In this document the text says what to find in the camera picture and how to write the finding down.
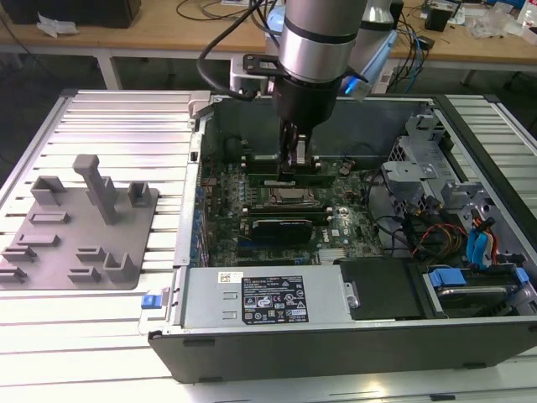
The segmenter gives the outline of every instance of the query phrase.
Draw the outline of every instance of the open computer chassis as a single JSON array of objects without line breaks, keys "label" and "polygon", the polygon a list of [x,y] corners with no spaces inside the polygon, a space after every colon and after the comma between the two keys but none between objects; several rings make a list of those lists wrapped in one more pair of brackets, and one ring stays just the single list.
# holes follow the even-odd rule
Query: open computer chassis
[{"label": "open computer chassis", "polygon": [[494,108],[339,99],[286,187],[270,100],[193,92],[177,270],[149,334],[174,378],[474,369],[537,345],[537,220],[480,141],[513,128]]}]

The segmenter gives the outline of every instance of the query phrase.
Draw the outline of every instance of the slotted metal surface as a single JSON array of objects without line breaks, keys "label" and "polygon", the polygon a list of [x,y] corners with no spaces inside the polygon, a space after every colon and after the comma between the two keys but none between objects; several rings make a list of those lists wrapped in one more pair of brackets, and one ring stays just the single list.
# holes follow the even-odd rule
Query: slotted metal surface
[{"label": "slotted metal surface", "polygon": [[[513,188],[537,215],[537,143],[501,104],[482,96],[448,96]],[[452,150],[470,181],[477,175],[460,149]]]},{"label": "slotted metal surface", "polygon": [[[472,371],[204,385],[180,385],[171,379],[147,337],[139,334],[147,328],[138,328],[138,319],[141,296],[172,284],[181,174],[186,164],[180,150],[190,137],[185,128],[187,102],[187,92],[81,92],[65,99],[51,113],[42,141],[33,144],[35,153],[26,155],[27,169],[19,172],[13,186],[4,188],[11,189],[7,195],[0,191],[0,201],[5,200],[0,208],[1,245],[10,243],[29,210],[33,202],[30,182],[40,172],[58,175],[67,186],[83,186],[69,173],[79,150],[98,150],[102,169],[123,180],[116,181],[116,186],[125,186],[131,179],[146,180],[161,193],[136,290],[0,292],[0,400],[417,402],[430,401],[431,394],[454,394],[457,400],[476,403],[534,401],[537,349],[496,368]],[[131,118],[125,127],[107,125],[126,115]],[[140,128],[138,124],[149,116],[155,118],[151,127],[130,129]],[[146,312],[152,328],[165,314],[164,310]]]}]

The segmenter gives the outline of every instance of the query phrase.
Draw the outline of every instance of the table leg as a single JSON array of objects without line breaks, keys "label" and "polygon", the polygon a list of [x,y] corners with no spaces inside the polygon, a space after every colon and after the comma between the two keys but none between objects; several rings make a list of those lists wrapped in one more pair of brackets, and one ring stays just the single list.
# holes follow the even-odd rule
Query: table leg
[{"label": "table leg", "polygon": [[101,68],[102,78],[107,86],[107,90],[122,90],[121,78],[117,73],[117,67],[110,55],[97,55],[97,61]]},{"label": "table leg", "polygon": [[472,80],[474,74],[476,74],[475,70],[467,70],[462,77],[461,84],[463,86],[467,86],[468,84],[470,84],[470,81]]}]

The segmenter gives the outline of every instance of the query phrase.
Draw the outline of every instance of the wooden table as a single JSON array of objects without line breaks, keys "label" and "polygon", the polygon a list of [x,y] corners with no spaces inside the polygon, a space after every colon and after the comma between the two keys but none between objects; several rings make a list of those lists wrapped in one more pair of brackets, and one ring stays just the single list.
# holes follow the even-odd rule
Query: wooden table
[{"label": "wooden table", "polygon": [[[73,36],[49,37],[35,25],[9,23],[17,38],[35,54],[89,55],[97,58],[108,89],[121,89],[113,57],[156,57],[195,59],[230,21],[190,21],[175,12],[179,0],[142,0],[143,5],[129,29],[79,27]],[[238,6],[211,7],[217,14],[233,13]],[[196,2],[187,3],[181,12],[204,18]],[[230,60],[233,54],[265,50],[263,32],[251,20],[245,21],[209,54],[209,59]],[[24,53],[0,24],[0,52]]]},{"label": "wooden table", "polygon": [[[463,84],[469,82],[476,70],[537,72],[537,46],[511,34],[503,38],[474,39],[467,27],[461,25],[447,24],[444,32],[426,30],[425,21],[420,18],[420,11],[416,8],[421,3],[421,0],[406,0],[403,11],[418,36],[423,35],[435,41],[425,62],[426,67],[465,70],[467,73],[461,81]],[[404,63],[408,53],[408,40],[400,35],[383,75],[391,75],[395,68]],[[376,86],[376,89],[380,87],[380,92],[383,92],[386,86]]]},{"label": "wooden table", "polygon": [[[196,22],[177,15],[179,0],[143,0],[136,21],[129,29],[105,29],[80,27],[74,36],[51,38],[34,25],[9,24],[11,30],[35,54],[89,55],[96,57],[108,89],[121,89],[114,57],[156,57],[165,59],[195,59],[201,50],[231,23],[229,21]],[[537,71],[537,46],[523,39],[508,35],[505,38],[474,39],[466,27],[448,25],[444,32],[424,29],[425,21],[413,10],[420,0],[407,0],[404,15],[418,35],[435,40],[435,46],[425,63],[432,68],[452,68],[467,71]],[[214,6],[214,13],[232,13],[236,6]],[[188,3],[181,11],[187,15],[202,17],[196,4]],[[230,60],[233,54],[265,50],[263,32],[250,20],[224,39],[213,52],[212,59]],[[0,27],[0,51],[24,53],[13,41],[8,31]],[[404,63],[408,44],[399,38],[395,44],[384,74]]]}]

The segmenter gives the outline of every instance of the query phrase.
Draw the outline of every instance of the white label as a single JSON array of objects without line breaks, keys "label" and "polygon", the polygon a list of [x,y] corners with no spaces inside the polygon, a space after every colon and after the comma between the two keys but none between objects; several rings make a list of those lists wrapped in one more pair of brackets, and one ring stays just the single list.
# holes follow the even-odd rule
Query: white label
[{"label": "white label", "polygon": [[240,283],[242,280],[242,271],[219,271],[219,283]]}]

